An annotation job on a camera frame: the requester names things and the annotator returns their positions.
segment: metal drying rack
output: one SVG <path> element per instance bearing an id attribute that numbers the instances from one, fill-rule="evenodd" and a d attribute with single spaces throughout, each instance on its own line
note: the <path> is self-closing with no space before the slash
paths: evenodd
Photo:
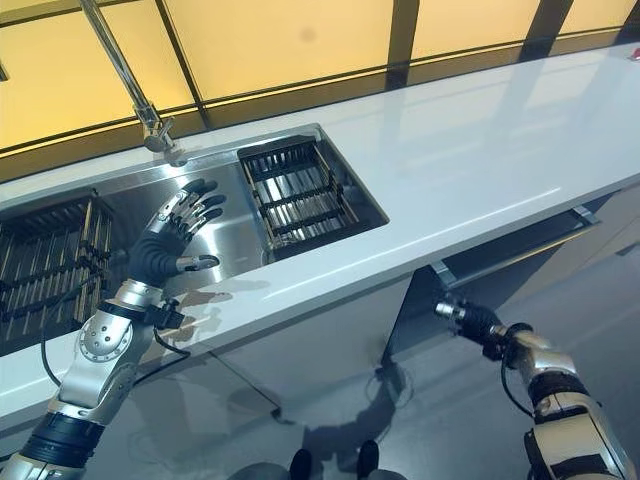
<path id="1" fill-rule="evenodd" d="M 96 197 L 0 223 L 0 356 L 77 330 L 106 288 L 113 217 Z M 57 307 L 59 300 L 98 274 Z"/>
<path id="2" fill-rule="evenodd" d="M 366 229 L 314 137 L 247 147 L 238 157 L 276 259 Z"/>

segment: metal grate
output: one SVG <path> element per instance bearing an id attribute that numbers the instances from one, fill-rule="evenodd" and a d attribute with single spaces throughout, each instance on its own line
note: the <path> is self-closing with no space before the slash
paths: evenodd
<path id="1" fill-rule="evenodd" d="M 238 157 L 276 259 L 364 229 L 314 137 L 248 147 Z"/>
<path id="2" fill-rule="evenodd" d="M 0 223 L 0 356 L 78 329 L 106 286 L 112 217 L 83 198 Z M 90 274 L 95 282 L 51 308 Z"/>

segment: drawer handle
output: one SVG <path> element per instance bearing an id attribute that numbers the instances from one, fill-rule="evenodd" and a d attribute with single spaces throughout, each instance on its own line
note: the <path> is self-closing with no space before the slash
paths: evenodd
<path id="1" fill-rule="evenodd" d="M 553 247 L 557 247 L 566 243 L 574 238 L 578 238 L 591 229 L 593 229 L 596 225 L 600 223 L 600 220 L 596 218 L 596 216 L 587 208 L 579 205 L 575 208 L 569 210 L 572 213 L 578 222 L 580 222 L 580 226 L 570 230 L 567 233 L 564 233 L 557 238 L 549 240 L 548 242 L 544 242 L 536 247 L 533 247 L 526 252 L 519 253 L 514 255 L 513 257 L 506 258 L 501 260 L 490 267 L 483 268 L 476 272 L 464 275 L 462 277 L 456 277 L 446 263 L 443 260 L 438 260 L 437 262 L 433 262 L 431 264 L 431 268 L 436 272 L 440 281 L 447 287 L 447 289 L 453 289 L 456 287 L 460 287 L 466 283 L 472 282 L 473 280 L 477 280 L 491 273 L 497 272 L 503 268 L 506 268 L 515 263 L 521 262 L 527 258 L 533 257 L 539 253 L 545 252 L 547 250 L 552 249 Z"/>

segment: black cable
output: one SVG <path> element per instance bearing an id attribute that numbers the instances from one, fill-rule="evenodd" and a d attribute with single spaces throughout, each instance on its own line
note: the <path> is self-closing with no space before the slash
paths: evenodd
<path id="1" fill-rule="evenodd" d="M 187 350 L 181 350 L 177 347 L 174 347 L 173 345 L 169 345 L 167 342 L 165 342 L 162 337 L 158 334 L 158 329 L 156 327 L 153 327 L 153 336 L 156 339 L 156 342 L 158 342 L 159 345 L 162 345 L 164 348 L 166 348 L 167 350 L 177 353 L 178 355 L 180 355 L 180 358 L 176 358 L 175 360 L 171 360 L 169 363 L 165 363 L 164 365 L 159 366 L 158 368 L 151 370 L 149 373 L 145 373 L 144 375 L 142 375 L 140 378 L 138 378 L 135 382 L 133 382 L 133 386 L 135 387 L 136 385 L 144 382 L 145 380 L 147 380 L 149 377 L 155 375 L 156 373 L 159 373 L 163 370 L 166 370 L 169 367 L 172 367 L 173 365 L 180 363 L 183 360 L 186 360 L 187 358 L 189 358 L 191 356 L 191 352 L 187 351 Z"/>
<path id="2" fill-rule="evenodd" d="M 51 381 L 53 383 L 56 384 L 56 386 L 60 386 L 60 380 L 58 380 L 58 377 L 55 376 L 55 374 L 53 373 L 53 370 L 51 370 L 51 366 L 49 365 L 49 360 L 47 360 L 47 348 L 46 348 L 46 342 L 47 342 L 47 324 L 49 323 L 49 321 L 53 318 L 53 314 L 56 313 L 56 311 L 58 310 L 58 307 L 66 302 L 69 298 L 71 298 L 71 296 L 76 293 L 76 290 L 82 288 L 83 286 L 85 286 L 87 283 L 89 283 L 91 280 L 93 280 L 96 277 L 99 277 L 101 275 L 101 273 L 93 273 L 91 275 L 89 275 L 87 278 L 85 278 L 82 282 L 80 282 L 78 285 L 76 285 L 75 287 L 73 287 L 71 290 L 69 290 L 67 293 L 65 293 L 64 295 L 62 295 L 62 297 L 60 297 L 58 299 L 58 301 L 53 305 L 53 307 L 51 307 L 51 310 L 49 311 L 49 316 L 45 318 L 43 324 L 42 324 L 42 331 L 40 332 L 40 358 L 42 359 L 42 366 L 44 367 L 45 371 L 47 372 L 47 375 L 49 376 L 49 378 L 51 379 Z"/>
<path id="3" fill-rule="evenodd" d="M 509 400 L 513 402 L 513 404 L 518 407 L 518 410 L 523 412 L 528 417 L 533 417 L 533 412 L 529 411 L 525 406 L 523 406 L 511 393 L 509 390 L 509 385 L 507 384 L 507 354 L 505 353 L 502 357 L 502 363 L 500 365 L 500 380 L 502 380 L 502 388 L 504 389 L 504 393 L 507 394 Z"/>

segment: cabinet drawer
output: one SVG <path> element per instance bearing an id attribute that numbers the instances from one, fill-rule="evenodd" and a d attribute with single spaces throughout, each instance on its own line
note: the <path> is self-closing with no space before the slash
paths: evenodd
<path id="1" fill-rule="evenodd" d="M 458 288 L 578 238 L 599 223 L 581 205 L 434 262 L 431 267 L 447 289 Z"/>

